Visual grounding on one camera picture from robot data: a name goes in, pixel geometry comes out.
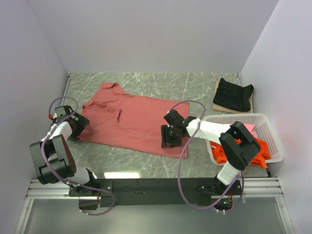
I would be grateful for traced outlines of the dusty red polo shirt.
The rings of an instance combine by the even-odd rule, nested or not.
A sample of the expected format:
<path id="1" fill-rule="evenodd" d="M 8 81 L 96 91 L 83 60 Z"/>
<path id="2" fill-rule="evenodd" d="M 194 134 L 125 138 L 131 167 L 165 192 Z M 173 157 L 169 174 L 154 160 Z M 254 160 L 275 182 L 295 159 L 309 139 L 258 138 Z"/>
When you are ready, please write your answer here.
<path id="1" fill-rule="evenodd" d="M 164 116 L 173 106 L 183 117 L 189 116 L 188 103 L 132 95 L 118 83 L 104 82 L 82 106 L 82 116 L 90 123 L 79 139 L 179 158 L 183 146 L 161 147 L 161 126 L 167 123 Z"/>

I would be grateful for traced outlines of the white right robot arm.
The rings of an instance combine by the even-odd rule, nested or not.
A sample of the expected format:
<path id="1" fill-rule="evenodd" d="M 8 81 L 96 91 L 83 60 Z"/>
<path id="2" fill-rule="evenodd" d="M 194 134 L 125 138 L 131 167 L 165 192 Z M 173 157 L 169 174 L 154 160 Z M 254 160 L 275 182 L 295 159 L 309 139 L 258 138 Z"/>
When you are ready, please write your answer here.
<path id="1" fill-rule="evenodd" d="M 258 141 L 239 121 L 218 124 L 192 116 L 184 118 L 176 110 L 169 111 L 164 119 L 167 124 L 161 126 L 162 148 L 181 146 L 185 137 L 200 138 L 221 145 L 227 162 L 214 182 L 214 190 L 221 195 L 231 189 L 231 182 L 261 151 Z"/>

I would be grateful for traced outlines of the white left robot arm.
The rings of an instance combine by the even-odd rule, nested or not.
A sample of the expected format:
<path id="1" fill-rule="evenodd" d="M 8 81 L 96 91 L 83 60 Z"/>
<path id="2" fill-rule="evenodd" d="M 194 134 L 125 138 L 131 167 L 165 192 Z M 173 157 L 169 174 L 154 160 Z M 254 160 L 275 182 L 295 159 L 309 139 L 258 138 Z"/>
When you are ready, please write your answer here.
<path id="1" fill-rule="evenodd" d="M 69 105 L 55 108 L 55 114 L 50 118 L 52 125 L 48 136 L 29 146 L 37 179 L 43 185 L 59 182 L 51 171 L 54 169 L 62 182 L 76 181 L 72 187 L 80 186 L 85 195 L 94 195 L 98 189 L 94 174 L 89 169 L 76 166 L 67 144 L 68 141 L 75 143 L 90 121 L 74 113 Z"/>

